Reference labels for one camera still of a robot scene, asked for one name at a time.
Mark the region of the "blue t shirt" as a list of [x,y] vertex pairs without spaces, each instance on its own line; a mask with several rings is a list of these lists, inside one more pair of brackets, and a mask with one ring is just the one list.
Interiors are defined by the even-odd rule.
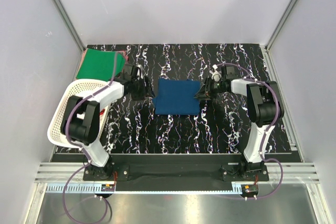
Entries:
[[198,115],[200,102],[194,96],[201,84],[193,80],[159,79],[153,98],[156,115]]

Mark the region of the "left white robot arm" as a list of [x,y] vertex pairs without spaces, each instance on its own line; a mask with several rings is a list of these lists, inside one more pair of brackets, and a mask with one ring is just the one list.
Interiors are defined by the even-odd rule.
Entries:
[[100,112],[110,104],[130,95],[134,101],[153,98],[154,92],[141,65],[125,64],[122,71],[102,87],[68,98],[60,131],[68,143],[83,150],[95,174],[103,180],[113,175],[109,154],[99,140]]

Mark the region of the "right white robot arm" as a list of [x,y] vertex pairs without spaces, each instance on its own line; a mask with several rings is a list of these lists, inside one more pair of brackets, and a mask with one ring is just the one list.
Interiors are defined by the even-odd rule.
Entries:
[[275,81],[253,79],[249,72],[233,63],[212,66],[211,76],[196,93],[198,100],[212,100],[219,93],[233,93],[247,99],[247,114],[251,121],[248,143],[238,165],[239,176],[250,180],[261,171],[265,151],[275,124],[284,116],[282,99]]

